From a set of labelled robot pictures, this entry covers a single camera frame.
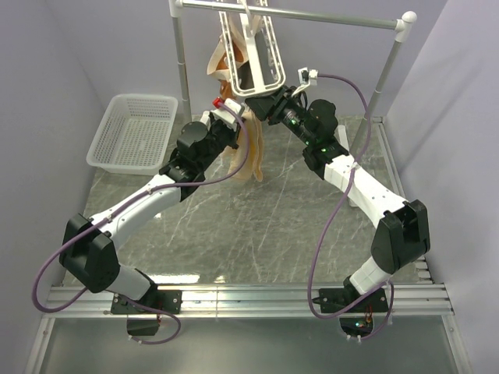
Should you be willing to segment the beige underwear shorts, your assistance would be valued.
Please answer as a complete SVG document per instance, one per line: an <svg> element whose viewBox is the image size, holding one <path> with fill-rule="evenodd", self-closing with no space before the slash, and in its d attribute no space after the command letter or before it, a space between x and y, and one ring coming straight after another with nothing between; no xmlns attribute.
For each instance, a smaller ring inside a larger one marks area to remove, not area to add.
<svg viewBox="0 0 499 374"><path fill-rule="evenodd" d="M237 150L227 146L222 154L230 160L228 174L233 173L245 161L242 168L235 173L234 178L247 181L254 177L258 182L264 178L262 161L264 157L264 136L261 121L250 110L246 109L242 115L247 129L247 136L241 131L237 139Z"/></svg>

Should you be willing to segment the white clip drying hanger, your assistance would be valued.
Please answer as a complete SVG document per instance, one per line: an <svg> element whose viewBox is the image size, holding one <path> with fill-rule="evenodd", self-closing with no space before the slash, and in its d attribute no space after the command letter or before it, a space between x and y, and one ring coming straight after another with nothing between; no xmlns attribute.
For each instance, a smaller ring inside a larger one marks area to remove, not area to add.
<svg viewBox="0 0 499 374"><path fill-rule="evenodd" d="M257 9L266 1L219 1L225 63L232 91L237 97L267 95L286 81L272 18Z"/></svg>

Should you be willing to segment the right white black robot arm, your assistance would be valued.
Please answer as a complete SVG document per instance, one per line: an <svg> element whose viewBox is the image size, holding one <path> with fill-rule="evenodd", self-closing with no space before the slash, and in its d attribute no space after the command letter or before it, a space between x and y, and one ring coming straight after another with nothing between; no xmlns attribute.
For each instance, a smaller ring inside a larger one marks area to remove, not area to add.
<svg viewBox="0 0 499 374"><path fill-rule="evenodd" d="M375 227L369 259L332 296L309 297L309 307L319 304L318 317L361 311L373 293L401 268L430 249L427 208L419 200L409 202L366 172L335 137L336 107L317 99L305 108L289 88L247 98L246 105L261 121L282 124L306 145L303 158L321 179L340 189Z"/></svg>

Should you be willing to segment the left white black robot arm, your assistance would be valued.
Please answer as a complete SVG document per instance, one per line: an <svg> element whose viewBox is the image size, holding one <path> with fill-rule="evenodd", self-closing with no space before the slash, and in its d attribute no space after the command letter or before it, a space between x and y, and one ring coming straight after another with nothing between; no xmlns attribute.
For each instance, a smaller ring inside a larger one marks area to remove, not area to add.
<svg viewBox="0 0 499 374"><path fill-rule="evenodd" d="M169 162L144 187L106 211L90 218L77 214L68 222L58 261L85 290L120 295L140 313L159 309L157 285L141 270L122 265L117 251L156 214L209 185L206 170L226 147L238 146L239 134L248 133L237 111L222 107L208 118L183 127Z"/></svg>

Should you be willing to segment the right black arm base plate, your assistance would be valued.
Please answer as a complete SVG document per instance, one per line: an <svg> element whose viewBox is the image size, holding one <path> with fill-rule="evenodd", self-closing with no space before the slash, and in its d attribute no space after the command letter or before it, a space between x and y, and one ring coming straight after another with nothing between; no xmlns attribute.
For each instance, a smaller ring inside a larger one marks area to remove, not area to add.
<svg viewBox="0 0 499 374"><path fill-rule="evenodd" d="M332 314L355 303L358 299L359 296L355 292L347 291L345 288L320 288L319 296L313 299L313 303L320 306L322 313ZM357 302L347 313L387 312L388 306L387 296L381 288Z"/></svg>

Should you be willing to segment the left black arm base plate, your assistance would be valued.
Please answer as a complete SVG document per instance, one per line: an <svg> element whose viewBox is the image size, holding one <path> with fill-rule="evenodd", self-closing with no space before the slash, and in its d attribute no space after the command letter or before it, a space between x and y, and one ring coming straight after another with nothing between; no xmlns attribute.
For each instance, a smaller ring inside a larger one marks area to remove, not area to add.
<svg viewBox="0 0 499 374"><path fill-rule="evenodd" d="M130 302L122 295L115 296L111 304L113 315L144 314L149 309L158 309L162 312L179 314L182 304L182 291L155 290L145 295L138 302Z"/></svg>

